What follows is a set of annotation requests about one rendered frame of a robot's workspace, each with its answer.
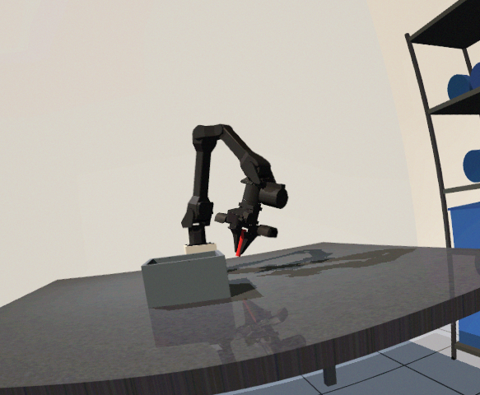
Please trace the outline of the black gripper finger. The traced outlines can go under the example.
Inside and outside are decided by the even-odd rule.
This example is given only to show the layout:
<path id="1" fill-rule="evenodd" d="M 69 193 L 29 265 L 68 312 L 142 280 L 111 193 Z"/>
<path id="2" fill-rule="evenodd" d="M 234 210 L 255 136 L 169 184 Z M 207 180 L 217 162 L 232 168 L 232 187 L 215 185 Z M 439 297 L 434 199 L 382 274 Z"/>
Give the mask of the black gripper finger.
<path id="1" fill-rule="evenodd" d="M 239 241 L 240 241 L 240 235 L 241 235 L 241 231 L 240 229 L 234 229 L 234 228 L 231 228 L 228 226 L 228 229 L 231 230 L 232 234 L 233 234 L 233 239 L 234 239 L 234 247 L 235 247 L 235 252 L 237 251 L 237 248 L 238 248 L 238 245 L 239 245 Z"/>
<path id="2" fill-rule="evenodd" d="M 248 232 L 244 232 L 244 240 L 243 240 L 242 246 L 240 248 L 240 254 L 243 254 L 244 251 L 251 245 L 251 243 L 258 236 L 261 236 L 261 235 L 254 235 L 254 234 L 251 234 L 251 233 L 248 233 Z"/>

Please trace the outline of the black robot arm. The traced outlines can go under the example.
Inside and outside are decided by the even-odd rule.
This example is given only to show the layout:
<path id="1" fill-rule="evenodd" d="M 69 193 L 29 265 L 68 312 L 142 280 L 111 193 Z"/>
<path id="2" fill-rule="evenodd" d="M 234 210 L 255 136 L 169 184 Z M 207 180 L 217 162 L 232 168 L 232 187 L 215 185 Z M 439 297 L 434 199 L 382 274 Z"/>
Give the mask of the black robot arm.
<path id="1" fill-rule="evenodd" d="M 249 149 L 231 126 L 225 124 L 198 125 L 193 129 L 192 138 L 197 152 L 193 196 L 190 198 L 187 212 L 181 221 L 183 228 L 189 228 L 189 246 L 207 244 L 204 226 L 210 226 L 214 205 L 207 196 L 210 160 L 217 140 L 222 140 L 240 161 L 240 168 L 246 176 L 240 181 L 246 184 L 242 199 L 279 209 L 283 209 L 287 205 L 289 197 L 286 185 L 277 184 L 270 162 Z M 226 221 L 234 225 L 252 225 L 254 209 L 247 211 L 241 206 L 230 209 L 227 211 Z"/>

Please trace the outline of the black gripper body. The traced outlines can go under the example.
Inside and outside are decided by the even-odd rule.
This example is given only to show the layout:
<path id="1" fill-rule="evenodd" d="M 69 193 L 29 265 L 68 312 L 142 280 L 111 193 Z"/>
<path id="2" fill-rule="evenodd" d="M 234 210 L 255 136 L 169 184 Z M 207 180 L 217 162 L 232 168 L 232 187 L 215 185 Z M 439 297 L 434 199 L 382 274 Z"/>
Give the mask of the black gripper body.
<path id="1" fill-rule="evenodd" d="M 268 225 L 258 225 L 259 224 L 259 221 L 258 221 L 259 211 L 262 211 L 262 209 L 263 209 L 261 207 L 260 203 L 250 202 L 250 201 L 246 201 L 246 200 L 242 199 L 242 202 L 239 202 L 238 206 L 241 206 L 241 208 L 243 208 L 247 211 L 249 209 L 254 209 L 254 221 L 253 221 L 252 225 L 248 225 L 248 224 L 234 225 L 233 223 L 230 223 L 230 222 L 226 221 L 226 218 L 227 218 L 226 213 L 220 213 L 220 212 L 218 212 L 215 215 L 214 221 L 222 223 L 222 224 L 224 222 L 228 223 L 228 224 L 230 224 L 229 227 L 234 228 L 234 229 L 242 230 L 242 227 L 244 227 L 244 228 L 248 229 L 248 233 L 251 233 L 251 234 L 254 234 L 254 235 L 262 235 L 262 236 L 268 237 L 268 238 L 277 238 L 277 235 L 278 235 L 277 228 L 274 228 L 274 227 L 271 227 L 271 226 L 268 226 Z"/>

